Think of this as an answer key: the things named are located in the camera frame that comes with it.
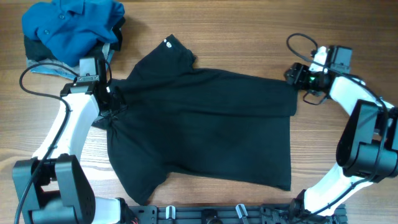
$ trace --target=robotic arm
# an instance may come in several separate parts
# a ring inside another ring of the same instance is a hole
[[[398,175],[398,111],[388,102],[388,127],[385,130],[386,111],[382,110],[380,100],[366,87],[364,82],[355,76],[340,75],[349,73],[349,63],[352,50],[347,47],[331,46],[329,49],[320,47],[313,53],[311,66],[295,63],[286,71],[287,83],[307,94],[335,100],[350,115],[344,133],[338,143],[336,164],[319,183],[303,190],[285,209],[248,208],[237,205],[233,208],[234,218],[239,218],[245,224],[257,223],[256,214],[261,217],[261,223],[303,223],[307,221],[326,223],[327,217],[334,214],[335,209],[347,198],[363,187],[380,182],[385,177]],[[65,85],[61,97],[69,104],[71,112],[67,125],[58,141],[57,147],[45,161],[40,170],[40,176],[35,179],[29,189],[22,214],[26,223],[138,223],[145,217],[141,212],[148,207],[137,207],[136,213],[129,208],[121,198],[98,198],[94,196],[87,178],[80,165],[80,156],[91,124],[100,116],[119,109],[119,103],[114,103],[107,91],[106,69],[102,60],[84,58],[80,60],[81,76],[73,83]],[[61,104],[57,118],[33,158],[17,161],[12,177],[19,200],[32,176],[33,170],[43,159],[47,147],[51,144],[55,133],[61,126],[65,116],[65,106]],[[385,144],[374,140],[374,134],[386,135]],[[58,181],[59,189],[54,192],[44,192],[41,188],[50,181]],[[185,217],[179,223],[184,224],[187,217],[195,216],[201,211],[199,222],[222,223],[217,217],[217,211],[226,212],[229,208],[189,208],[177,209],[169,206],[166,209],[153,210],[149,222],[173,223],[178,217]]]

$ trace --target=wooden table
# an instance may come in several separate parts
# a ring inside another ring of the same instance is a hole
[[[17,197],[11,178],[16,161],[28,159],[49,131],[59,102],[24,93],[18,85],[25,69],[21,16],[33,0],[0,0],[0,223],[11,223]],[[320,45],[354,49],[352,72],[385,100],[398,105],[398,4],[396,1],[130,1],[125,2],[123,50],[114,56],[114,78],[126,78],[133,66],[160,41],[174,34],[198,57],[195,67],[220,68],[283,79],[294,63],[287,50],[294,32]],[[304,54],[304,39],[292,41]],[[68,80],[28,75],[27,88],[57,94]],[[150,198],[152,205],[235,205],[289,203],[317,183],[335,162],[336,143],[348,116],[337,103],[311,106],[298,98],[291,118],[292,191],[229,180],[171,174]],[[134,205],[112,170],[105,132],[92,128],[81,165],[96,194],[123,197]],[[398,223],[398,179],[386,179],[347,202],[350,223]]]

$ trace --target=wooden surface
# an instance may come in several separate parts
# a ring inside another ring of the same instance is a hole
[[[0,223],[11,223],[17,206],[11,178],[15,161],[28,159],[40,146],[59,107],[59,102],[28,95],[18,85],[25,69],[21,16],[32,2],[0,1]],[[125,2],[124,7],[124,48],[112,61],[114,78],[126,78],[143,56],[174,34],[198,57],[196,67],[283,79],[294,62],[303,63],[287,50],[285,39],[303,32],[320,45],[354,48],[352,72],[398,105],[396,1],[141,0]],[[303,39],[293,41],[293,46],[305,54],[313,49]],[[24,81],[31,90],[53,94],[66,82],[45,75],[28,75]],[[291,118],[291,192],[171,174],[150,204],[289,203],[302,189],[316,184],[335,162],[336,143],[348,116],[332,101],[311,106],[301,96],[297,114]],[[104,131],[90,130],[81,164],[96,196],[123,197],[134,205],[109,164]],[[386,179],[356,193],[346,202],[349,223],[398,223],[397,190],[398,179]]]

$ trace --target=dark cloth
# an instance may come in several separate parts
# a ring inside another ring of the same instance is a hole
[[[123,36],[121,33],[121,27],[125,23],[125,18],[119,20],[116,25],[112,28],[115,36],[118,38],[116,43],[112,43],[109,46],[110,50],[121,50]],[[49,48],[47,48],[41,41],[39,40],[30,40],[26,35],[24,36],[24,45],[25,45],[25,54],[29,60],[35,60],[39,62],[45,59],[58,60],[54,54],[51,52]],[[104,46],[104,42],[97,41],[96,45],[90,49],[90,51],[85,55],[85,57],[98,57],[104,58],[102,48]]]
[[[126,192],[145,204],[169,172],[290,190],[297,92],[279,80],[193,69],[194,60],[171,35],[126,80],[113,80],[128,108],[93,126],[107,130]]]
[[[111,29],[123,15],[124,6],[113,0],[38,2],[22,16],[22,30],[30,40],[41,40],[59,61],[74,67],[97,41],[118,41]]]

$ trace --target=wood grain tabletop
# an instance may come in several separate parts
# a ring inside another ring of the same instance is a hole
[[[12,223],[18,199],[11,177],[18,160],[28,159],[46,137],[59,102],[28,95],[18,79],[26,68],[21,17],[32,0],[0,0],[0,223]],[[123,49],[111,63],[114,78],[126,78],[134,65],[174,34],[197,56],[196,68],[218,68],[283,80],[301,61],[285,40],[294,32],[320,45],[353,48],[351,72],[386,101],[398,105],[397,1],[123,1],[127,22]],[[309,54],[301,38],[292,46]],[[58,94],[64,78],[28,74],[27,88]],[[230,180],[170,174],[150,198],[151,205],[259,205],[289,203],[316,184],[335,163],[336,144],[348,115],[333,101],[312,106],[298,97],[291,117],[292,190]],[[81,165],[96,196],[122,197],[135,205],[116,177],[106,151],[106,133],[91,128]],[[385,179],[346,202],[349,223],[398,223],[398,179]]]

